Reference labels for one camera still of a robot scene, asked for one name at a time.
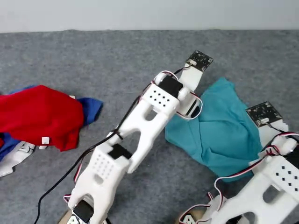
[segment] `carpet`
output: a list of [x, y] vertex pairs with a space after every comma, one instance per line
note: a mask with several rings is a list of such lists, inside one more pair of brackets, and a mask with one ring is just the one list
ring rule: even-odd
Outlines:
[[[148, 82], [162, 70], [182, 67], [194, 50], [214, 59], [201, 94], [219, 77], [235, 83], [248, 106], [269, 100], [290, 130], [299, 131], [299, 31], [64, 31], [0, 34], [0, 92], [32, 84], [104, 101], [98, 121], [82, 129], [77, 149], [36, 150], [15, 172], [0, 178], [0, 222], [33, 223], [39, 197], [85, 148], [104, 138]], [[133, 152], [138, 135], [125, 139]], [[121, 181], [109, 212], [113, 224], [171, 224], [179, 213], [216, 194], [215, 175], [160, 134], [139, 168]], [[232, 197], [249, 178], [221, 183]], [[42, 203], [40, 224], [54, 224], [66, 211], [68, 176]], [[299, 220], [299, 209], [284, 221]]]

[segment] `white wall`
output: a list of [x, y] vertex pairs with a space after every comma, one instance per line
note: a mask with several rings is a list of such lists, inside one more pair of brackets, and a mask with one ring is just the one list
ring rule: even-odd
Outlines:
[[299, 0], [0, 0], [0, 32], [210, 28], [299, 28]]

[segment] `clothing tag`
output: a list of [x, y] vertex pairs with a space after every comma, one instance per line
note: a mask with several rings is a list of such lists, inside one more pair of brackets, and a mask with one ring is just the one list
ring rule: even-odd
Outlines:
[[50, 138], [49, 137], [42, 137], [42, 144], [43, 145], [48, 145], [50, 143]]

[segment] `teal shirt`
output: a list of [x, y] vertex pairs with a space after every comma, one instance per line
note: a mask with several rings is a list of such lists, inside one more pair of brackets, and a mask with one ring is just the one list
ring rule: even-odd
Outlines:
[[248, 167], [262, 146], [258, 129], [247, 115], [235, 86], [220, 78], [201, 96], [201, 114], [186, 121], [175, 115], [165, 129], [165, 138], [184, 149], [197, 162], [218, 176], [228, 176]]

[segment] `black circuit board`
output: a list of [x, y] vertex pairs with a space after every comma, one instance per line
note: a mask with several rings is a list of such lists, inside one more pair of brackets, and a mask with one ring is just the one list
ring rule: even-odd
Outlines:
[[259, 105], [246, 109], [247, 114], [251, 117], [257, 127], [265, 126], [261, 120], [268, 118], [268, 123], [272, 123], [282, 119], [280, 113], [272, 106], [269, 101], [263, 102]]
[[186, 61], [187, 64], [192, 65], [194, 68], [204, 72], [209, 65], [213, 62], [213, 58], [205, 55], [199, 50], [194, 51], [194, 53]]

